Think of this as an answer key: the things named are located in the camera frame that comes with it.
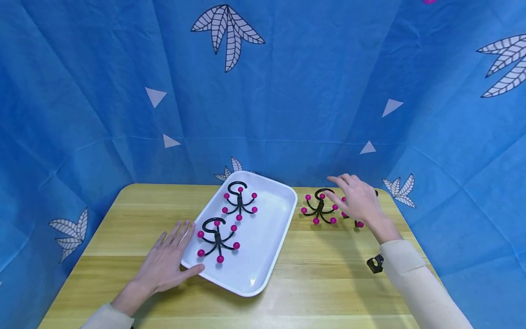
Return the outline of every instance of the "white tray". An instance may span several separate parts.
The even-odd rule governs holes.
[[[248,185],[242,192],[243,203],[252,200],[253,192],[257,193],[254,202],[246,206],[246,209],[251,211],[255,206],[258,211],[253,215],[243,211],[241,221],[236,220],[239,212],[226,215],[221,211],[223,207],[227,207],[229,211],[235,208],[224,198],[224,194],[228,193],[228,185],[235,181],[242,181]],[[234,185],[232,190],[237,192],[240,186]],[[237,204],[236,195],[231,193],[230,200]],[[185,250],[181,264],[189,268],[203,263],[205,270],[201,276],[205,279],[240,296],[256,296],[267,286],[297,202],[298,195],[287,185],[251,172],[232,173],[195,220],[195,233]],[[231,233],[232,225],[237,226],[232,238],[224,244],[232,247],[234,242],[239,242],[241,247],[235,251],[221,248],[224,257],[222,264],[217,262],[217,249],[205,257],[197,255],[198,250],[204,249],[208,252],[214,246],[197,236],[197,233],[203,230],[203,222],[212,217],[225,219],[226,224],[219,225],[223,239]],[[213,223],[209,223],[207,228],[216,229]],[[205,233],[205,238],[214,241],[214,234]]]

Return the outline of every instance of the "sleeve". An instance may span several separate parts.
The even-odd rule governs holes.
[[[409,241],[380,245],[383,268],[422,329],[473,329]]]
[[[81,329],[130,329],[134,319],[105,304],[93,314]]]

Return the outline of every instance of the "blue fabric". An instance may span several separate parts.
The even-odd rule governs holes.
[[[473,326],[521,327],[525,12],[523,0],[3,2],[0,323],[38,326],[124,186],[220,184],[241,166],[385,188]]]

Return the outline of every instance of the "leaf pattern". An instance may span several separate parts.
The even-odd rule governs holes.
[[[243,170],[243,167],[241,167],[241,162],[239,162],[236,158],[231,157],[230,160],[232,161],[232,169],[234,169],[235,172]]]
[[[395,200],[400,201],[404,205],[408,205],[412,208],[416,208],[413,200],[411,200],[411,198],[408,197],[408,194],[411,193],[414,187],[413,174],[409,175],[406,182],[403,184],[402,189],[400,189],[400,177],[395,179],[394,182],[392,183],[385,178],[382,179],[382,181]]]
[[[232,19],[228,20],[227,33],[227,59],[225,61],[225,72],[230,71],[236,65],[241,55],[241,37],[234,30]]]
[[[88,208],[84,209],[80,214],[77,224],[59,218],[52,220],[49,225],[57,231],[69,236],[66,238],[55,239],[58,245],[62,248],[62,258],[60,259],[60,263],[62,263],[67,256],[71,255],[71,253],[75,251],[82,242],[84,242],[88,228]]]
[[[239,61],[242,39],[253,44],[265,43],[263,38],[228,5],[215,6],[205,11],[195,21],[191,31],[210,31],[215,54],[225,32],[227,33],[225,72],[230,72]]]
[[[502,95],[526,80],[526,34],[516,35],[502,40],[498,40],[477,50],[483,54],[497,54],[499,57],[495,60],[488,70],[486,77],[498,72],[511,63],[522,58],[517,65],[495,83],[482,98]]]

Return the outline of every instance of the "wooden table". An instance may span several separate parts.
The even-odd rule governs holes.
[[[136,274],[159,234],[176,221],[195,219],[218,188],[133,184],[123,189],[39,328],[79,328]],[[297,209],[260,295],[239,297],[194,277],[154,296],[136,315],[134,327],[418,328],[385,274],[372,274],[366,266],[379,252],[371,232],[357,232],[352,220],[341,217],[338,225],[313,226],[300,208],[316,188],[295,190]],[[378,192],[383,210],[423,255],[389,194]]]

